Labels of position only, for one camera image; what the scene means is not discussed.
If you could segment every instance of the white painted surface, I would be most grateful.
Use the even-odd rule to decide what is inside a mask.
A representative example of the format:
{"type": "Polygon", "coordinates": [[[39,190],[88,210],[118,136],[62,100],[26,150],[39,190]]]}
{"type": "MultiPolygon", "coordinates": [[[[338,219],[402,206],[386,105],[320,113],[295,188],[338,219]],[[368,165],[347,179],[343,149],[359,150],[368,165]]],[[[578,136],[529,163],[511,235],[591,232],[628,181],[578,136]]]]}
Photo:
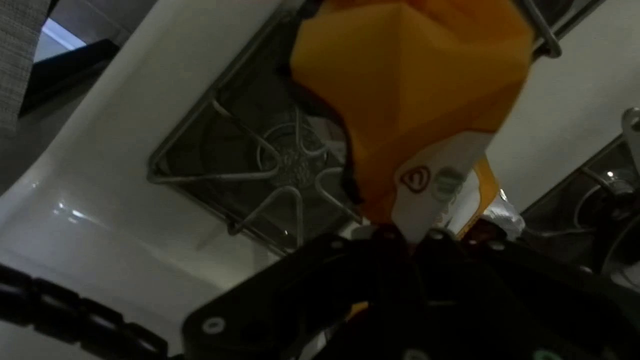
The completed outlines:
{"type": "MultiPolygon", "coordinates": [[[[174,349],[193,307],[267,265],[263,250],[227,238],[188,199],[148,185],[145,167],[276,3],[158,3],[48,152],[1,196],[0,263],[119,309],[174,349]]],[[[533,66],[490,149],[519,209],[614,139],[620,113],[640,100],[638,13],[636,0],[606,3],[564,40],[562,61],[533,66]]],[[[12,330],[0,333],[0,349],[0,358],[85,358],[12,330]]]]}

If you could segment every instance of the black chain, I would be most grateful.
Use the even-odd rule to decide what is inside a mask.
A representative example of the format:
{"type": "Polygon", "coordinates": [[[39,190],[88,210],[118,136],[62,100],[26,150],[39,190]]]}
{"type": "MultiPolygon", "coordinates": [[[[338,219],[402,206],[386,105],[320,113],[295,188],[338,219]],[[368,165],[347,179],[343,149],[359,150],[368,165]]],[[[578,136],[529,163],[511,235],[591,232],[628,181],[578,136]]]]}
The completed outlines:
{"type": "Polygon", "coordinates": [[[0,320],[106,360],[166,360],[168,345],[153,333],[123,322],[122,315],[42,279],[0,265],[0,320]]]}

